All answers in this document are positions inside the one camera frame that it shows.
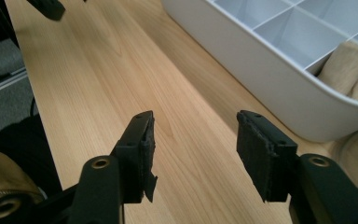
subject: white plastic tray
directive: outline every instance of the white plastic tray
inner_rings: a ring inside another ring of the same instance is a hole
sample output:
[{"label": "white plastic tray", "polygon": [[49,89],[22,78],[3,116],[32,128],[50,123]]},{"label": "white plastic tray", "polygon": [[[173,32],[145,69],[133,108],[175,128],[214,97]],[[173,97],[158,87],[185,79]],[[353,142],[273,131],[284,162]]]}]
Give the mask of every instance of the white plastic tray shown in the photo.
[{"label": "white plastic tray", "polygon": [[316,142],[358,130],[358,101],[315,75],[358,42],[358,0],[161,0],[165,10],[288,128]]}]

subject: black plastic part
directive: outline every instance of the black plastic part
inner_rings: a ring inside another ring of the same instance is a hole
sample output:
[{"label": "black plastic part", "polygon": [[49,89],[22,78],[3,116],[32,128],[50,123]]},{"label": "black plastic part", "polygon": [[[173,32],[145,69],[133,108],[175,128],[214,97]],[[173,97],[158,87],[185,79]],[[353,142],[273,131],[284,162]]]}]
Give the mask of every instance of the black plastic part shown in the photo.
[{"label": "black plastic part", "polygon": [[112,151],[122,174],[123,203],[140,203],[144,192],[147,199],[153,201],[157,183],[157,177],[151,172],[155,147],[153,112],[136,115]]},{"label": "black plastic part", "polygon": [[68,224],[124,223],[118,160],[100,156],[86,162],[76,187]]},{"label": "black plastic part", "polygon": [[302,155],[298,180],[317,223],[358,223],[358,188],[334,161]]},{"label": "black plastic part", "polygon": [[33,5],[40,13],[45,17],[53,20],[60,21],[63,13],[65,12],[65,7],[58,0],[27,0],[31,5]]},{"label": "black plastic part", "polygon": [[63,224],[69,217],[69,209],[75,198],[77,185],[64,190],[34,208],[29,223]]},{"label": "black plastic part", "polygon": [[297,144],[259,114],[242,110],[237,120],[237,151],[263,202],[285,202]]}]

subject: wooden table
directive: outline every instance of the wooden table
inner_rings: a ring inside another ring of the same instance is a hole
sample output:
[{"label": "wooden table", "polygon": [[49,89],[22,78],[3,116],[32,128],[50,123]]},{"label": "wooden table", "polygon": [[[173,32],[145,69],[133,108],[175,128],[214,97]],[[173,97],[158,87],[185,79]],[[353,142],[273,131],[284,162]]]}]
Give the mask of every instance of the wooden table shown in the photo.
[{"label": "wooden table", "polygon": [[153,110],[153,203],[128,223],[290,223],[288,203],[262,203],[236,152],[236,113],[270,119],[299,154],[330,155],[285,128],[181,29],[159,0],[62,0],[60,22],[7,0],[37,106],[66,189],[110,153],[132,116]]}]

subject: floor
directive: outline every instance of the floor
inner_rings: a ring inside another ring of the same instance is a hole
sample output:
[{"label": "floor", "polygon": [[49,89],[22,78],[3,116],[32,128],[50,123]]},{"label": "floor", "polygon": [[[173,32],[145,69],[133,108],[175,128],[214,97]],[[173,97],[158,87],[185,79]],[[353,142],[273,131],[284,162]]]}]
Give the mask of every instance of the floor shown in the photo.
[{"label": "floor", "polygon": [[28,117],[34,98],[21,52],[9,39],[0,41],[0,76],[7,73],[0,83],[0,130]]}]

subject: screw hole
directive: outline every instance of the screw hole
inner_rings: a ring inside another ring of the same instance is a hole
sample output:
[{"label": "screw hole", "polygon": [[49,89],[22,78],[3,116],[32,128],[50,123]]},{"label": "screw hole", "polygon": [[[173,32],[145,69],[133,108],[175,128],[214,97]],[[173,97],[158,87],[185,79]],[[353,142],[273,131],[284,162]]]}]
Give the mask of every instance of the screw hole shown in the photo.
[{"label": "screw hole", "polygon": [[21,201],[19,199],[5,200],[0,203],[0,218],[7,217],[20,208]]},{"label": "screw hole", "polygon": [[92,168],[94,169],[102,169],[109,165],[109,160],[107,159],[100,159],[92,163]]},{"label": "screw hole", "polygon": [[328,167],[330,166],[330,162],[328,162],[327,160],[321,158],[321,157],[311,157],[310,158],[310,163],[316,165],[316,166],[320,166],[320,167]]}]

